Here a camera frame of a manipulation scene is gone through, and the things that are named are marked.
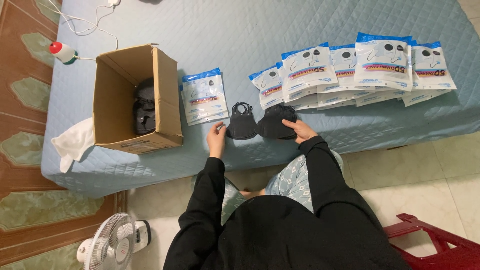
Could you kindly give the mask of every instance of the white towel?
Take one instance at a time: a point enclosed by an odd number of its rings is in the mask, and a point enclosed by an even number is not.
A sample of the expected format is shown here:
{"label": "white towel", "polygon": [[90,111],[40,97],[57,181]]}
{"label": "white towel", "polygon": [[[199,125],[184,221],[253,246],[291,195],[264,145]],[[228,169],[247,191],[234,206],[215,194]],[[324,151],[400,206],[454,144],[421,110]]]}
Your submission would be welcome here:
{"label": "white towel", "polygon": [[52,144],[61,156],[60,172],[66,173],[74,160],[80,161],[84,152],[94,145],[93,119],[85,119],[56,138]]}

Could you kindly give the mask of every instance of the black face mask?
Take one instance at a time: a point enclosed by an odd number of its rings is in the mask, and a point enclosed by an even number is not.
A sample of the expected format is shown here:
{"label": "black face mask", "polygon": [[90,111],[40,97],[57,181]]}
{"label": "black face mask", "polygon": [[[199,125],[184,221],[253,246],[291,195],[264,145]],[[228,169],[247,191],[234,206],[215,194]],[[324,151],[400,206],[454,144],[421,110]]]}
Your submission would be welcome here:
{"label": "black face mask", "polygon": [[[244,112],[240,112],[238,107],[242,106]],[[232,107],[232,116],[230,124],[227,127],[225,135],[234,140],[248,140],[257,135],[255,127],[257,123],[253,118],[252,107],[245,102],[237,102]]]}
{"label": "black face mask", "polygon": [[136,134],[155,131],[155,93],[153,77],[143,80],[135,90],[133,117]]}
{"label": "black face mask", "polygon": [[290,122],[297,121],[297,115],[293,106],[284,106],[281,104],[267,108],[264,117],[258,121],[255,131],[258,135],[270,139],[291,140],[297,137],[295,131],[286,127],[282,119]]}

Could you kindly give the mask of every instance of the white fan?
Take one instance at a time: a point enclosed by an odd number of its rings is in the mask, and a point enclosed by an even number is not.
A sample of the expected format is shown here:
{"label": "white fan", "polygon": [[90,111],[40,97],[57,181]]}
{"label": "white fan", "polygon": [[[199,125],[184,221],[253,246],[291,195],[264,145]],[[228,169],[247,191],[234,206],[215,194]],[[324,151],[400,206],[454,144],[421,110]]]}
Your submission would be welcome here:
{"label": "white fan", "polygon": [[85,270],[124,270],[132,254],[150,244],[152,239],[147,221],[133,221],[127,213],[109,217],[93,238],[83,241],[77,260]]}

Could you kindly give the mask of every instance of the open cardboard box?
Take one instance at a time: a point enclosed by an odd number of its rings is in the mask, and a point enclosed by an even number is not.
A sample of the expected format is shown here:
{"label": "open cardboard box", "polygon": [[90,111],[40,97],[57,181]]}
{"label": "open cardboard box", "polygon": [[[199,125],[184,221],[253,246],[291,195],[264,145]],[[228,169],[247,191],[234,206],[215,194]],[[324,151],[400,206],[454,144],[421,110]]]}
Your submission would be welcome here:
{"label": "open cardboard box", "polygon": [[[182,145],[177,62],[153,44],[119,49],[96,58],[93,98],[95,145],[132,154]],[[134,132],[136,86],[154,78],[154,132]]]}

